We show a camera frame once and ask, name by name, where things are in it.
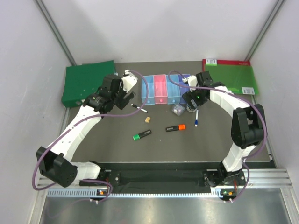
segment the white cable clip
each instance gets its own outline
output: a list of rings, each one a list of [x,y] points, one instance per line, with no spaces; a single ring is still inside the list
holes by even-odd
[[[232,93],[232,91],[231,91],[231,90],[228,90],[228,91],[226,91],[224,94],[229,94],[229,93]]]
[[[125,75],[129,75],[131,73],[130,69],[125,70]]]

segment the pen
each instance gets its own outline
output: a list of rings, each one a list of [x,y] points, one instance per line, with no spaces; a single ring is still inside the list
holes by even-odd
[[[133,136],[133,140],[136,141],[136,140],[141,139],[141,138],[143,138],[145,136],[148,136],[149,134],[151,134],[151,130],[147,130],[145,132],[141,132],[141,133],[139,133],[137,135],[134,135]]]
[[[198,110],[196,110],[195,126],[198,125]]]
[[[167,127],[166,132],[173,132],[173,131],[180,131],[180,130],[185,130],[186,126],[185,125],[176,125],[172,127]]]
[[[135,105],[135,104],[131,104],[131,106],[132,106],[132,107],[135,107],[135,108],[137,108],[137,109],[140,109],[140,107],[138,107],[138,106]]]

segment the green marker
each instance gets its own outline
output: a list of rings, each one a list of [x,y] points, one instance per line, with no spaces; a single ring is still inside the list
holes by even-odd
[[[149,134],[151,134],[151,130],[147,130],[145,132],[142,132],[142,133],[139,133],[137,135],[134,135],[133,139],[134,139],[134,141],[136,141],[136,140],[141,139],[141,138],[143,138],[143,137],[145,137],[145,136],[147,136]]]

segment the orange marker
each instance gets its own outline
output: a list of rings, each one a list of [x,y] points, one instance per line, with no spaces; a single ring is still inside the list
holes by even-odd
[[[167,127],[166,132],[180,131],[186,129],[185,125],[177,125],[172,127]]]

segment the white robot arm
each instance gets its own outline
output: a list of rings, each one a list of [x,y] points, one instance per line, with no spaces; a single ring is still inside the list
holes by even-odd
[[[218,184],[228,183],[234,180],[242,170],[243,158],[263,140],[263,127],[256,112],[250,105],[240,99],[232,97],[231,91],[222,83],[214,83],[208,71],[201,72],[195,76],[189,76],[183,80],[189,86],[202,86],[222,90],[203,90],[190,88],[183,94],[189,111],[195,110],[198,106],[203,105],[208,100],[218,104],[232,117],[231,136],[233,145],[228,155],[220,163],[217,177],[207,180],[207,184],[215,187]],[[263,107],[255,105],[264,119]]]
[[[71,162],[72,157],[88,132],[102,120],[101,116],[92,119],[87,117],[105,114],[116,105],[123,109],[134,97],[134,93],[128,92],[137,83],[137,78],[129,71],[125,71],[123,78],[116,75],[107,75],[103,79],[102,86],[96,93],[86,98],[74,120],[67,126],[65,135],[61,140],[54,141],[52,149],[44,157],[39,166],[40,172],[45,177],[53,180],[63,187],[67,187],[74,181],[83,179],[96,179],[101,168],[93,162]],[[37,151],[37,159],[44,153],[45,148]]]

